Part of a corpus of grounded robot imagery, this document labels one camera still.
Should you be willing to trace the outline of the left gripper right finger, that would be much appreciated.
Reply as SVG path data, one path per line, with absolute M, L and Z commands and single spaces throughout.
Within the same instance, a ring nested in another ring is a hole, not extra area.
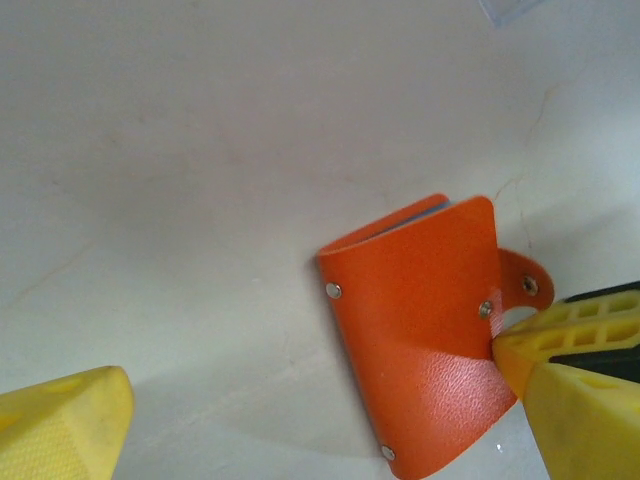
M 545 363 L 523 405 L 550 478 L 639 480 L 637 383 Z

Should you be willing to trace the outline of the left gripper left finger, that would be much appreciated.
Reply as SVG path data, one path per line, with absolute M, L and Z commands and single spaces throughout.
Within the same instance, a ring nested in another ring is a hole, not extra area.
M 133 387 L 119 366 L 3 393 L 1 477 L 110 479 L 133 415 Z

